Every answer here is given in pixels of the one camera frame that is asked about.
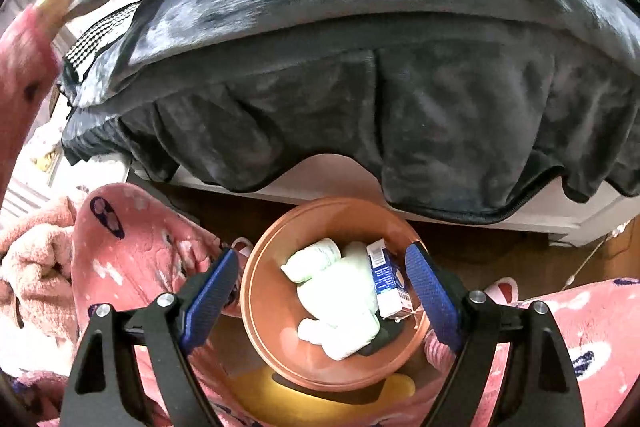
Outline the white plastic bottle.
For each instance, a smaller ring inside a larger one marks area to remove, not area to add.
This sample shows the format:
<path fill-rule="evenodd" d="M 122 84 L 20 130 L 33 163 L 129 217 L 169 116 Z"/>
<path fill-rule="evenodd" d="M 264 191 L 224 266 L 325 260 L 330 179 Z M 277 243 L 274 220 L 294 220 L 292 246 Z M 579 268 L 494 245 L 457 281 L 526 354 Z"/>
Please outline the white plastic bottle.
<path fill-rule="evenodd" d="M 333 335 L 335 325 L 330 321 L 303 319 L 297 326 L 299 340 L 315 346 L 323 346 Z"/>

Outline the crumpled white tissue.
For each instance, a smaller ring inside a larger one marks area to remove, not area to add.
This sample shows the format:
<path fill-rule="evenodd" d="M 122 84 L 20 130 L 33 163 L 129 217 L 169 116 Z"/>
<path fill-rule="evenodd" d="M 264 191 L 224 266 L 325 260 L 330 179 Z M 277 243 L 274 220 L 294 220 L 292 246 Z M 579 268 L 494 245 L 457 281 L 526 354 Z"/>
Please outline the crumpled white tissue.
<path fill-rule="evenodd" d="M 367 247 L 352 242 L 343 257 L 297 287 L 307 319 L 330 321 L 331 338 L 319 346 L 333 361 L 342 361 L 367 345 L 381 330 Z"/>

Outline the white bed frame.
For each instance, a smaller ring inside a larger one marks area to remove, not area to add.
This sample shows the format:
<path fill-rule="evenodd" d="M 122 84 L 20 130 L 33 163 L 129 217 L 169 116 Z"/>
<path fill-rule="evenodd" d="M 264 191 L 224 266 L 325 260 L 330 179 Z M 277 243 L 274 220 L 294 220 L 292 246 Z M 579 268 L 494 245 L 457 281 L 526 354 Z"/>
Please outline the white bed frame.
<path fill-rule="evenodd" d="M 332 154 L 311 157 L 246 198 L 302 205 L 323 197 L 350 197 L 385 206 L 378 180 L 350 158 Z M 585 204 L 569 200 L 559 179 L 550 182 L 512 216 L 489 225 L 492 229 L 546 233 L 575 247 L 584 246 L 638 216 L 639 199 L 618 194 L 602 184 Z"/>

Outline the white green wrapped packet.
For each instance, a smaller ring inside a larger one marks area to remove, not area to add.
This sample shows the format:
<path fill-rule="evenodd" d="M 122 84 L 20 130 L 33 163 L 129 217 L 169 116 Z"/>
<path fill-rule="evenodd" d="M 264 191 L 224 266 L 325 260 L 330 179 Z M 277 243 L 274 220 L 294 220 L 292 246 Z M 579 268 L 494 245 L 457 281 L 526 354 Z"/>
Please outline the white green wrapped packet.
<path fill-rule="evenodd" d="M 300 284 L 333 265 L 341 257 L 340 248 L 334 240 L 325 237 L 292 254 L 285 264 L 281 265 L 281 271 L 291 282 Z"/>

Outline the dark grey bed blanket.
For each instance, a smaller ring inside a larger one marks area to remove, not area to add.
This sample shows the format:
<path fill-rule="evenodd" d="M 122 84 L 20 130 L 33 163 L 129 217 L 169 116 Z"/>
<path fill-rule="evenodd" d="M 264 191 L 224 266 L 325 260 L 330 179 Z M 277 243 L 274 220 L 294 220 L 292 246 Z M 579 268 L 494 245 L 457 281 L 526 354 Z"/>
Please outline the dark grey bed blanket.
<path fill-rule="evenodd" d="M 320 154 L 395 208 L 486 225 L 560 180 L 639 193 L 629 0 L 143 0 L 66 72 L 70 162 L 253 192 Z"/>

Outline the pink pajama left sleeve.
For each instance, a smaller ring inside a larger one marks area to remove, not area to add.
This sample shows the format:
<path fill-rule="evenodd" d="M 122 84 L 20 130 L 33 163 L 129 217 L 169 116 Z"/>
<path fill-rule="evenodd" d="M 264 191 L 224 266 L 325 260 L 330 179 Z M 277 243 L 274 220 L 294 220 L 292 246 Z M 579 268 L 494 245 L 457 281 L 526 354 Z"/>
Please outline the pink pajama left sleeve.
<path fill-rule="evenodd" d="M 58 75 L 51 39 L 29 5 L 1 36 L 1 197 L 39 107 Z"/>

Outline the yellow slipper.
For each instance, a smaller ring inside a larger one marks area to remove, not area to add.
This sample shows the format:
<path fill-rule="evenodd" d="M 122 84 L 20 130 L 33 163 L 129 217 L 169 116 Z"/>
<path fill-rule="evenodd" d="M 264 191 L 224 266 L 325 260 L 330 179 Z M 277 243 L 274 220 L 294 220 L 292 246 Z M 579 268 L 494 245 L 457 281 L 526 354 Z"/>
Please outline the yellow slipper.
<path fill-rule="evenodd" d="M 394 374 L 369 387 L 345 392 L 311 390 L 267 366 L 230 381 L 235 398 L 262 425 L 341 426 L 360 423 L 416 392 L 413 380 Z"/>

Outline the pink white slipper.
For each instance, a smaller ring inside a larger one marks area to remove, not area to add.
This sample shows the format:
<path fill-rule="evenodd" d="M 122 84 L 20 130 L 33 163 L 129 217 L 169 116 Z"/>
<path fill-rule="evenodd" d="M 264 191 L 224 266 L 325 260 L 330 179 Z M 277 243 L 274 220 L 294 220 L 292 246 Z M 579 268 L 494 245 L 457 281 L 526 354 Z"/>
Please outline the pink white slipper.
<path fill-rule="evenodd" d="M 500 306 L 511 306 L 518 302 L 518 283 L 512 277 L 501 277 L 485 288 L 485 294 Z"/>

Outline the orange plastic trash bin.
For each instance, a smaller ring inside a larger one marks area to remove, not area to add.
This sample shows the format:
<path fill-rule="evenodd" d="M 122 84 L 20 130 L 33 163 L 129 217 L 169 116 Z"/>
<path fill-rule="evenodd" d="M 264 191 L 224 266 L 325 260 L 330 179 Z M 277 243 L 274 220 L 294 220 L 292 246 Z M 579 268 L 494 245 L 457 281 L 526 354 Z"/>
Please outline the orange plastic trash bin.
<path fill-rule="evenodd" d="M 314 391 L 369 387 L 421 348 L 428 320 L 405 273 L 418 233 L 356 198 L 316 199 L 265 231 L 245 265 L 244 326 L 262 359 Z"/>

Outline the pink pajama left leg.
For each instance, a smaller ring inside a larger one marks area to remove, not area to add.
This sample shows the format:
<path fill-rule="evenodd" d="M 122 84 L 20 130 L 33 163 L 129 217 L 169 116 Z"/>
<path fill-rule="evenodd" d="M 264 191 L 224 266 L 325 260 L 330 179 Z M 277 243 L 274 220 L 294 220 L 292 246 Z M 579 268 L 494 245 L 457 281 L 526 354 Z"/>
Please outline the pink pajama left leg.
<path fill-rule="evenodd" d="M 92 306 L 131 310 L 177 294 L 189 277 L 208 270 L 222 245 L 131 184 L 102 186 L 81 205 L 63 197 L 1 233 L 1 313 L 70 340 L 77 351 Z M 222 425 L 252 425 L 210 340 L 190 363 Z M 66 379 L 40 371 L 10 382 L 38 426 L 58 426 Z"/>

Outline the blue white carton box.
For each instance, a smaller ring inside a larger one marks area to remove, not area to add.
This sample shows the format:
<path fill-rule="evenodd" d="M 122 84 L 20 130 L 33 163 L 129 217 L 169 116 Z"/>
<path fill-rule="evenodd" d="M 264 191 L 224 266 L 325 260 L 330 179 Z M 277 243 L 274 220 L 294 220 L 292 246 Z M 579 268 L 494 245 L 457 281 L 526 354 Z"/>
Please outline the blue white carton box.
<path fill-rule="evenodd" d="M 413 304 L 405 277 L 395 263 L 384 239 L 367 246 L 378 313 L 383 320 L 399 322 L 413 314 Z"/>

